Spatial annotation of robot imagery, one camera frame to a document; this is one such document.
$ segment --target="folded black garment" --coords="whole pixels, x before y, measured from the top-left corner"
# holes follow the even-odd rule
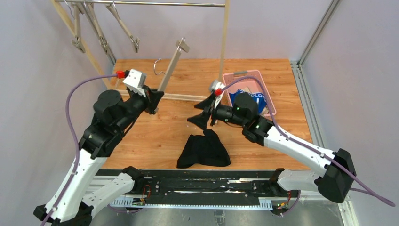
[[[204,136],[190,135],[177,160],[177,168],[185,169],[196,163],[220,167],[231,164],[226,148],[211,129],[204,130]]]

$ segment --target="wooden rack frame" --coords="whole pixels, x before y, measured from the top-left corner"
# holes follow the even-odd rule
[[[224,62],[224,51],[226,46],[226,36],[227,36],[227,22],[229,18],[229,7],[230,0],[225,0],[224,4],[219,3],[172,3],[172,2],[138,2],[138,1],[106,1],[106,0],[50,0],[56,9],[57,13],[60,15],[61,19],[64,21],[65,25],[68,27],[69,31],[74,34],[74,24],[69,18],[68,14],[61,6],[61,2],[74,2],[74,3],[96,3],[96,4],[129,4],[129,5],[157,5],[157,6],[191,6],[191,7],[221,7],[224,8],[224,17],[223,17],[223,30],[222,30],[222,48],[220,52],[220,69],[219,69],[219,77],[218,79],[222,80],[223,73],[223,62]],[[86,56],[90,60],[91,64],[97,70],[99,75],[104,75],[104,71],[102,70],[100,64],[91,53],[91,50],[85,43],[85,41],[80,38],[80,41],[83,47],[86,49]],[[114,89],[108,79],[103,79],[103,82],[107,89]],[[121,95],[128,95],[126,90],[117,89]],[[165,93],[164,99],[172,99],[172,100],[184,100],[184,101],[202,101],[205,96],[193,96],[193,95],[183,95],[183,94],[169,94]]]

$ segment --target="white wall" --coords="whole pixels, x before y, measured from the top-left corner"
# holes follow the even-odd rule
[[[56,192],[74,157],[66,96],[97,72],[71,45],[72,35],[50,1],[6,1],[0,10],[0,225],[38,225],[34,208]],[[92,32],[85,36],[95,40]],[[99,45],[92,47],[109,71]],[[72,97],[78,136],[104,89],[94,81]]]
[[[226,58],[297,60],[331,0],[231,0]],[[224,0],[177,2],[224,3]],[[171,58],[175,42],[185,36],[191,47],[182,58],[219,58],[223,8],[117,5],[121,19],[141,39],[131,43],[104,5],[95,5],[103,32],[118,59]]]
[[[399,2],[343,0],[304,65],[326,144],[399,204]],[[398,208],[350,193],[362,226],[398,225]]]

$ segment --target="pink basket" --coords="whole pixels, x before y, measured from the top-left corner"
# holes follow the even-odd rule
[[[267,92],[267,94],[265,94],[265,95],[267,95],[269,97],[268,99],[271,102],[271,103],[267,103],[267,104],[271,107],[272,114],[275,115],[276,108],[274,107],[274,104],[273,104],[273,101],[271,100],[269,91],[267,90],[267,87],[264,83],[264,80],[263,80],[262,75],[259,70],[249,70],[249,71],[242,71],[242,72],[226,73],[226,74],[223,74],[223,82],[226,85],[228,85],[228,84],[232,83],[233,81],[235,81],[236,79],[239,79],[242,76],[254,76],[262,83],[263,87],[265,88],[265,90]],[[227,92],[235,93],[239,89],[245,90],[246,88],[248,88],[250,90],[250,93],[262,93],[262,88],[259,86],[259,84],[255,80],[252,80],[252,79],[244,79],[244,80],[237,82],[236,84],[230,86],[227,89]],[[230,95],[228,93],[226,95],[227,95],[227,98],[229,99],[229,104],[230,104],[230,106],[233,106],[233,104],[231,103]]]

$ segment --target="wooden table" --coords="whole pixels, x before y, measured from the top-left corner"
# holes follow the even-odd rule
[[[145,84],[157,88],[163,75],[155,75],[152,66],[155,60],[118,60],[116,70],[131,68],[147,73]],[[157,70],[166,70],[168,60],[161,60]],[[218,77],[217,59],[179,60],[166,88],[167,93],[208,96],[210,83]],[[301,100],[295,84],[291,66],[286,59],[227,59],[224,73],[257,69],[261,72],[270,96],[277,109],[276,120],[290,133],[311,142]],[[176,169],[176,162],[190,134],[202,135],[202,130],[186,121],[199,114],[195,102],[161,100],[156,115],[143,113],[132,130],[115,148],[103,168],[121,169],[134,166],[138,169]],[[289,156],[246,140],[241,129],[224,123],[211,127],[227,149],[231,165],[211,167],[195,164],[191,169],[203,170],[308,170]]]

